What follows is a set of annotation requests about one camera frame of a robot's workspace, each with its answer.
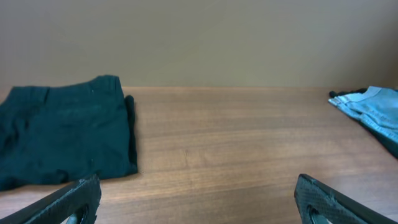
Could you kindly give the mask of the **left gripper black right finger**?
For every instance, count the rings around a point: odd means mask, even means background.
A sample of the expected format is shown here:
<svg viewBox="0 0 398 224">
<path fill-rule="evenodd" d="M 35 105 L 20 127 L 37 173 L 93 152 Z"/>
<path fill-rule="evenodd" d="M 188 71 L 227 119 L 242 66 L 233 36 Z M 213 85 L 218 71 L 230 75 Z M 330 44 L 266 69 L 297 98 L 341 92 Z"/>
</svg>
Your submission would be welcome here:
<svg viewBox="0 0 398 224">
<path fill-rule="evenodd" d="M 303 224 L 397 224 L 307 174 L 298 176 L 294 198 Z"/>
</svg>

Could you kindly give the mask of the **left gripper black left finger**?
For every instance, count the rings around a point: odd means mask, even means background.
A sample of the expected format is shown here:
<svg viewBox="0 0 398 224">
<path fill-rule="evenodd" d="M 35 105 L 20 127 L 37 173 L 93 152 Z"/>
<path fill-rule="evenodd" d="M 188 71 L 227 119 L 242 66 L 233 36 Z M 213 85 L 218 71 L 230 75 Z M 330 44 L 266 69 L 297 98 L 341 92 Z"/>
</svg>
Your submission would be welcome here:
<svg viewBox="0 0 398 224">
<path fill-rule="evenodd" d="M 100 200 L 100 180 L 93 174 L 2 218 L 1 224 L 94 224 Z"/>
</svg>

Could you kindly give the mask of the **black shorts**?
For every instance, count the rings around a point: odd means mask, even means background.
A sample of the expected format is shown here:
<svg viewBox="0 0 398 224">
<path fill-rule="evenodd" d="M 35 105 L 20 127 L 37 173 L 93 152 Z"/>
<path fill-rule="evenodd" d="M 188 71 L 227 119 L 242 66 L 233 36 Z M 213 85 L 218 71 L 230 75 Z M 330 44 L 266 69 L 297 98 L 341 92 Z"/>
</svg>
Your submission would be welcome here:
<svg viewBox="0 0 398 224">
<path fill-rule="evenodd" d="M 134 106 L 113 75 L 12 88 L 1 104 L 1 190 L 137 173 Z"/>
</svg>

